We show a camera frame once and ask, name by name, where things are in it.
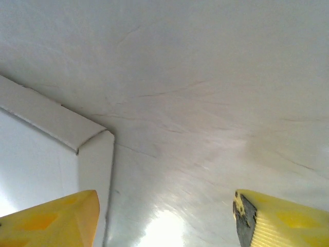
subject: white cardboard box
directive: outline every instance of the white cardboard box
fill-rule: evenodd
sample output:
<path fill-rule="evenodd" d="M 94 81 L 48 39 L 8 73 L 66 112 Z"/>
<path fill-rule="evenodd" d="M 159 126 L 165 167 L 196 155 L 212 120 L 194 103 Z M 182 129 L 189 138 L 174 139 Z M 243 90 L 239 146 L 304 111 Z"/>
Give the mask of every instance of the white cardboard box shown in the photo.
<path fill-rule="evenodd" d="M 95 189 L 102 246 L 113 147 L 105 127 L 0 76 L 0 216 Z"/>

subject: bright light spot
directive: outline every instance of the bright light spot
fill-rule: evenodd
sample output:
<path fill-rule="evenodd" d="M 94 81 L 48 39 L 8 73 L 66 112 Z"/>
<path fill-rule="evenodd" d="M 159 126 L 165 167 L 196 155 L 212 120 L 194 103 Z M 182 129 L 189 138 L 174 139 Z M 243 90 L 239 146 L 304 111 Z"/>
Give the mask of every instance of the bright light spot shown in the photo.
<path fill-rule="evenodd" d="M 183 220 L 170 211 L 162 211 L 146 228 L 138 247 L 183 247 Z"/>
<path fill-rule="evenodd" d="M 17 209 L 8 201 L 6 194 L 0 189 L 0 217 L 17 212 Z"/>

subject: yellow plastic object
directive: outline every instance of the yellow plastic object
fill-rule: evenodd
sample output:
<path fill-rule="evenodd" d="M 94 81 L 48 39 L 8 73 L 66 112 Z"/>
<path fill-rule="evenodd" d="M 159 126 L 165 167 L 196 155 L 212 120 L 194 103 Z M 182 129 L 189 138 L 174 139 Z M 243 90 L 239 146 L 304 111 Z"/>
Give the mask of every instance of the yellow plastic object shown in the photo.
<path fill-rule="evenodd" d="M 99 217 L 86 190 L 0 218 L 0 247 L 93 246 Z"/>
<path fill-rule="evenodd" d="M 329 212 L 239 189 L 233 214 L 242 247 L 329 247 Z"/>

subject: white surface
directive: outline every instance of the white surface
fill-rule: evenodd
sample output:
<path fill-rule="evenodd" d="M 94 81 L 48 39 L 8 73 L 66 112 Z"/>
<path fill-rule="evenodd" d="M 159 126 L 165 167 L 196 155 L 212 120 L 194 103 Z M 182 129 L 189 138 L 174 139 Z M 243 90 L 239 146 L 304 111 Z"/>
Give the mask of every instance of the white surface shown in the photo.
<path fill-rule="evenodd" d="M 236 188 L 329 210 L 329 1 L 0 8 L 0 73 L 116 134 L 109 246 L 238 246 Z"/>

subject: crease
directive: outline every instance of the crease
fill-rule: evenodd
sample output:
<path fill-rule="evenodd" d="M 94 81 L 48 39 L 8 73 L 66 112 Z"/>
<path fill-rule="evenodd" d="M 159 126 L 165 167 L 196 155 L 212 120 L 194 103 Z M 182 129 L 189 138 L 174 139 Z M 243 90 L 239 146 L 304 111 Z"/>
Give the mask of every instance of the crease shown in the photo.
<path fill-rule="evenodd" d="M 40 86 L 48 86 L 48 87 L 56 87 L 56 88 L 59 88 L 59 86 L 55 86 L 55 85 L 47 85 L 47 84 L 41 84 L 41 83 L 35 83 L 34 85 L 40 85 Z"/>
<path fill-rule="evenodd" d="M 279 120 L 288 121 L 288 122 L 320 122 L 328 120 L 329 117 L 320 117 L 315 119 L 291 119 L 291 118 L 280 118 Z"/>
<path fill-rule="evenodd" d="M 118 145 L 118 146 L 120 146 L 120 147 L 127 148 L 127 149 L 129 149 L 129 150 L 131 150 L 131 151 L 133 151 L 133 152 L 136 152 L 136 153 L 141 153 L 141 154 L 144 154 L 144 155 L 146 155 L 146 156 L 149 156 L 149 157 L 152 157 L 152 158 L 156 158 L 156 156 L 150 155 L 150 154 L 148 154 L 148 153 L 144 153 L 144 152 L 142 152 L 142 151 L 138 151 L 138 150 L 136 150 L 136 149 L 130 148 L 130 147 L 125 146 L 125 145 L 120 144 L 120 143 L 115 143 L 115 145 Z"/>
<path fill-rule="evenodd" d="M 195 87 L 197 85 L 200 85 L 200 84 L 203 84 L 203 83 L 206 83 L 206 82 L 209 82 L 213 80 L 213 78 L 211 79 L 207 79 L 207 80 L 202 80 L 202 81 L 196 81 L 196 82 L 193 82 L 185 87 L 181 87 L 180 89 L 176 89 L 176 90 L 170 90 L 170 91 L 166 91 L 166 92 L 161 92 L 161 93 L 155 93 L 155 94 L 146 94 L 146 95 L 139 95 L 137 97 L 134 97 L 132 99 L 135 99 L 135 98 L 142 98 L 142 97 L 155 97 L 155 96 L 160 96 L 160 95 L 164 95 L 164 94 L 170 94 L 170 93 L 176 93 L 176 92 L 180 92 L 180 91 L 184 91 L 184 90 L 188 90 L 190 89 L 191 87 Z"/>
<path fill-rule="evenodd" d="M 228 103 L 221 103 L 221 102 L 212 102 L 212 101 L 206 101 L 206 100 L 197 100 L 197 99 L 193 99 L 193 98 L 188 98 L 188 97 L 184 97 L 184 96 L 180 96 L 181 98 L 187 99 L 187 100 L 191 100 L 191 101 L 195 101 L 195 102 L 200 102 L 200 103 L 207 103 L 207 104 L 214 104 L 214 105 L 222 105 L 222 106 L 229 106 L 231 104 Z"/>
<path fill-rule="evenodd" d="M 280 152 L 278 152 L 278 151 L 273 151 L 273 152 L 276 153 L 276 154 L 277 154 L 278 156 L 280 156 L 281 158 L 283 158 L 283 159 L 285 159 L 285 160 L 287 160 L 287 161 L 289 161 L 289 162 L 291 162 L 291 163 L 293 163 L 293 164 L 295 164 L 295 165 L 298 165 L 298 166 L 304 167 L 304 168 L 306 168 L 306 169 L 308 169 L 308 170 L 311 170 L 311 171 L 315 171 L 315 169 L 313 169 L 313 168 L 310 168 L 310 167 L 308 167 L 308 166 L 305 166 L 305 165 L 303 165 L 303 164 L 300 164 L 300 163 L 298 163 L 298 162 L 295 162 L 295 161 L 289 159 L 288 157 L 284 156 L 282 153 L 280 153 Z"/>
<path fill-rule="evenodd" d="M 136 28 L 129 31 L 117 44 L 119 46 L 126 38 L 128 38 L 132 33 L 138 31 L 141 28 L 141 25 L 138 25 Z"/>
<path fill-rule="evenodd" d="M 166 131 L 169 131 L 169 132 L 178 133 L 178 134 L 188 133 L 186 131 L 172 130 L 172 129 L 167 129 L 167 128 L 161 127 L 161 126 L 157 125 L 155 122 L 147 120 L 147 119 L 129 118 L 129 117 L 121 117 L 121 116 L 109 116 L 109 115 L 106 115 L 106 114 L 91 114 L 90 116 L 91 117 L 93 117 L 93 116 L 102 116 L 102 117 L 107 117 L 107 118 L 121 118 L 121 119 L 132 120 L 132 121 L 145 121 L 145 122 L 150 122 L 150 123 L 154 124 L 154 126 L 159 128 L 159 129 L 166 130 Z"/>

